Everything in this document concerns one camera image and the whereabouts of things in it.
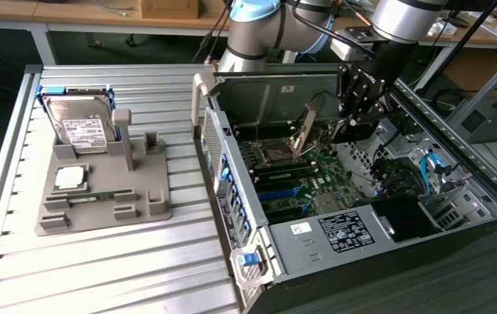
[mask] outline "motherboard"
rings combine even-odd
[[[270,224],[349,209],[364,197],[333,146],[309,144],[294,159],[289,140],[238,142]]]

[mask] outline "warning label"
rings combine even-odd
[[[336,252],[341,253],[375,243],[357,211],[320,219],[319,222]]]
[[[65,120],[63,122],[70,142],[75,148],[107,146],[101,119]]]

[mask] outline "aluminum table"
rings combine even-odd
[[[213,67],[27,70],[0,152],[0,313],[238,313],[192,135],[193,76]],[[54,141],[53,126],[34,99],[38,84],[110,84],[118,108],[133,111],[130,135],[161,132],[170,220],[35,236]]]

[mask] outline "floor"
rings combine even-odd
[[[127,34],[97,33],[94,39],[101,47],[90,48],[83,33],[53,32],[59,64],[190,63],[201,40],[201,37],[137,35],[138,46],[133,48],[126,44],[126,38]],[[225,48],[226,39],[221,39],[214,58],[220,58]],[[431,47],[419,49],[403,75],[408,82],[423,73],[431,53]],[[196,61],[204,62],[206,54],[202,52]],[[280,60],[280,51],[270,51],[269,61]],[[324,50],[316,55],[300,56],[297,62],[337,62],[337,57],[329,50]],[[0,147],[24,67],[39,63],[41,57],[30,33],[0,29]],[[439,81],[433,90],[441,88],[440,86],[454,87],[445,77]]]

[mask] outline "hard drive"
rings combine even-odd
[[[58,144],[73,145],[78,154],[107,151],[107,143],[119,141],[113,123],[114,92],[46,88],[38,92],[57,133]]]

